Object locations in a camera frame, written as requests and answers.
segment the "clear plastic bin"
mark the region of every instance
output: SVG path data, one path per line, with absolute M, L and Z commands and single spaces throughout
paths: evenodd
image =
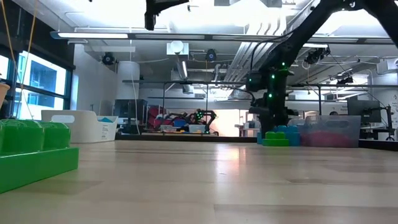
M 173 127 L 172 125 L 160 125 L 160 131 L 165 133 L 173 133 L 177 131 L 177 128 Z
M 360 116 L 308 116 L 299 128 L 303 146 L 358 147 Z
M 204 133 L 205 132 L 205 125 L 203 125 L 203 124 L 190 124 L 189 125 L 189 132 L 190 133 Z

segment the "computer monitor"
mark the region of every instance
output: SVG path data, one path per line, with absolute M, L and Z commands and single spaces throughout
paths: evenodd
M 361 116 L 361 123 L 381 123 L 380 102 L 374 100 L 348 100 L 348 115 Z

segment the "white wall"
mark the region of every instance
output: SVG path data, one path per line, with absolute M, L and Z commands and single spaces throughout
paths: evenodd
M 116 97 L 116 74 L 84 51 L 84 46 L 76 44 L 76 69 L 72 80 L 72 110 L 91 110 L 101 115 L 111 115 Z

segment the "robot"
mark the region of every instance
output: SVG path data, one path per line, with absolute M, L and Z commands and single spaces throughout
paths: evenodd
M 161 2 L 146 0 L 146 29 L 154 29 L 155 18 L 162 10 L 186 2 L 188 0 Z M 289 68 L 294 63 L 303 45 L 334 12 L 342 10 L 357 11 L 360 9 L 364 9 L 374 16 L 398 47 L 398 30 L 396 29 L 398 25 L 398 6 L 394 0 L 320 0 L 319 4 L 312 8 L 312 12 L 297 28 L 280 37 L 285 39 L 270 52 L 260 69 L 258 71 L 250 71 L 246 77 L 247 90 L 267 90 L 263 98 L 251 103 L 251 108 L 249 109 L 250 113 L 259 115 L 263 135 L 265 132 L 272 130 L 274 126 L 286 125 L 288 114 L 293 113 L 293 111 L 285 107 L 286 81 L 289 75 L 293 75 Z

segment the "desk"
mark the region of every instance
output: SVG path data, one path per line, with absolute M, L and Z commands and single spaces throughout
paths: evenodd
M 384 126 L 363 127 L 359 134 L 360 139 L 379 140 L 379 133 L 389 133 L 390 131 Z

